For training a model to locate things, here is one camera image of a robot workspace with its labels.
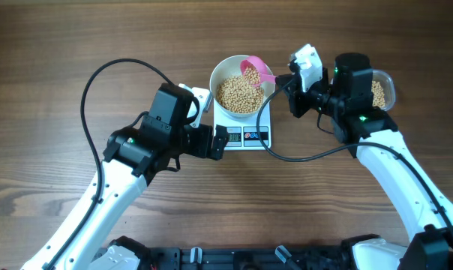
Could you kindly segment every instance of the wooden table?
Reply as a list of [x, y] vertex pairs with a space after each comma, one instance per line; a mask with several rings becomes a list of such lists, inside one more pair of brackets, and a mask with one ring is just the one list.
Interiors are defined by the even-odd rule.
[[[328, 67], [350, 51], [395, 82], [389, 112], [411, 152], [453, 201], [453, 1], [168, 1], [0, 6], [0, 268], [17, 269], [56, 231], [95, 173], [80, 97], [109, 60], [142, 59], [175, 83], [208, 88], [215, 65], [237, 54], [288, 73], [290, 53], [313, 44]], [[99, 152], [148, 110], [160, 77], [136, 64], [108, 68], [88, 93]], [[317, 115], [272, 101], [273, 149], [291, 157], [336, 146]], [[203, 117], [212, 125], [213, 112]], [[325, 118], [322, 122], [330, 128]], [[337, 244], [377, 233], [406, 244], [403, 224], [370, 173], [347, 151], [285, 163], [264, 151], [223, 160], [181, 157], [158, 174], [108, 241], [149, 247]]]

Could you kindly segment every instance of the bowl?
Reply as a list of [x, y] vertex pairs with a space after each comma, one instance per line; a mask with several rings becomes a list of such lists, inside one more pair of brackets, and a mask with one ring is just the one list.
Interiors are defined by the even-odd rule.
[[393, 79], [385, 71], [373, 70], [373, 80], [379, 82], [385, 94], [385, 106], [380, 108], [384, 111], [390, 110], [396, 101]]
[[[221, 104], [217, 101], [217, 89], [218, 86], [226, 79], [233, 77], [233, 76], [241, 76], [242, 71], [240, 70], [240, 63], [245, 60], [249, 55], [234, 55], [226, 58], [225, 60], [221, 61], [220, 64], [213, 70], [210, 76], [210, 91], [213, 94], [214, 102], [218, 105], [220, 110], [227, 114], [228, 116], [232, 116], [235, 119], [245, 119], [251, 116], [255, 116], [260, 108], [258, 107], [254, 112], [248, 113], [240, 113], [240, 112], [232, 112], [228, 109], [225, 109]], [[266, 67], [268, 69], [268, 73], [273, 75], [270, 67]], [[265, 102], [266, 98], [273, 94], [275, 91], [275, 85], [270, 82], [262, 83], [261, 87], [263, 88], [263, 103]]]

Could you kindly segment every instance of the pink scoop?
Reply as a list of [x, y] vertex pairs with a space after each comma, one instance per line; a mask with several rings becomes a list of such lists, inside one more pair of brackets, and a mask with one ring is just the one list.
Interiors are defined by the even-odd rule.
[[269, 69], [266, 67], [266, 64], [260, 59], [260, 57], [255, 55], [248, 56], [245, 60], [241, 61], [240, 70], [241, 74], [245, 74], [245, 70], [248, 66], [253, 65], [256, 71], [259, 72], [259, 83], [254, 84], [254, 87], [260, 86], [263, 82], [269, 82], [275, 84], [276, 76], [269, 74]]

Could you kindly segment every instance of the white bowl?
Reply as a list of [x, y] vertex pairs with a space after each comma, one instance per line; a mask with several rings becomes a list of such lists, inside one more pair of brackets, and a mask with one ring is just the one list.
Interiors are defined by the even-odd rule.
[[[214, 102], [218, 105], [222, 112], [226, 113], [228, 116], [232, 116], [233, 118], [237, 119], [244, 119], [257, 114], [260, 110], [256, 109], [254, 112], [248, 113], [239, 113], [239, 112], [232, 112], [228, 109], [225, 109], [220, 103], [217, 101], [217, 88], [218, 86], [226, 79], [233, 77], [233, 76], [241, 76], [242, 71], [240, 70], [240, 63], [245, 60], [249, 55], [234, 55], [230, 56], [229, 58], [220, 62], [217, 67], [213, 70], [210, 76], [210, 91], [213, 94]], [[273, 75], [270, 67], [266, 67], [270, 75]], [[273, 94], [275, 91], [275, 85], [270, 82], [262, 83], [261, 87], [263, 88], [263, 102], [265, 102], [266, 98]]]

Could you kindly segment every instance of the clear plastic container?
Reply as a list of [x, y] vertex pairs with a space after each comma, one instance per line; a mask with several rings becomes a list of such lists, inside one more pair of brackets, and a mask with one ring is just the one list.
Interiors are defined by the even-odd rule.
[[373, 70], [373, 80], [379, 82], [383, 88], [383, 93], [385, 93], [385, 106], [380, 109], [390, 110], [396, 101], [393, 79], [385, 71]]

